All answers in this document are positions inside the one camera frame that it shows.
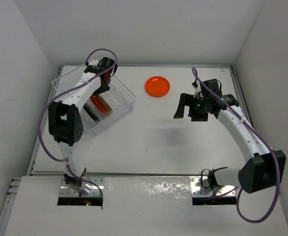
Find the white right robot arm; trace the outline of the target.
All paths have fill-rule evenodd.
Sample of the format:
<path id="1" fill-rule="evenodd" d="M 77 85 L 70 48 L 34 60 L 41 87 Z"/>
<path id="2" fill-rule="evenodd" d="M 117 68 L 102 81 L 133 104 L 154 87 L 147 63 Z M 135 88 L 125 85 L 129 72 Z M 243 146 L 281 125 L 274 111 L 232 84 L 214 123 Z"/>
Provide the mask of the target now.
<path id="1" fill-rule="evenodd" d="M 184 116 L 185 107 L 192 121 L 207 121 L 208 115 L 215 118 L 229 131 L 238 145 L 245 165 L 241 169 L 220 167 L 208 172 L 205 188 L 233 185 L 247 193 L 254 193 L 281 183 L 286 163 L 282 150 L 270 151 L 252 130 L 243 116 L 238 101 L 231 94 L 223 95 L 220 100 L 212 96 L 197 98 L 182 93 L 174 115 L 175 119 Z"/>

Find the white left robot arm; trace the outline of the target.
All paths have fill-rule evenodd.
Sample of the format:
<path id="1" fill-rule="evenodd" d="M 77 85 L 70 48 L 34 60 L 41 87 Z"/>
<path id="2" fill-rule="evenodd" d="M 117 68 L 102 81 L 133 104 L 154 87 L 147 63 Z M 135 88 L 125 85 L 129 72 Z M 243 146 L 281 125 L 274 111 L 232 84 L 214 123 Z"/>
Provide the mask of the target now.
<path id="1" fill-rule="evenodd" d="M 92 190 L 87 182 L 83 161 L 74 154 L 74 148 L 84 132 L 81 112 L 95 92 L 109 90 L 111 74 L 115 73 L 116 68 L 116 62 L 108 57 L 103 57 L 96 65 L 87 63 L 75 85 L 79 88 L 67 91 L 63 98 L 52 102 L 48 108 L 49 133 L 58 143 L 65 159 L 65 183 L 80 196 L 88 195 Z"/>

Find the yellow patterned plate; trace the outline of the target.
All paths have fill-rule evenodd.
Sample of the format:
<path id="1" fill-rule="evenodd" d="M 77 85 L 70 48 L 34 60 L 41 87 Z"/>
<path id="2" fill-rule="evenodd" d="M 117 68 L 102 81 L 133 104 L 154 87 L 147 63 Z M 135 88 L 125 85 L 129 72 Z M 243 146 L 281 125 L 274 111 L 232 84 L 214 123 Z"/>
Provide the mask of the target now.
<path id="1" fill-rule="evenodd" d="M 108 105 L 108 103 L 100 96 L 96 95 L 95 98 L 101 103 L 102 107 L 107 111 L 112 111 L 112 108 Z"/>

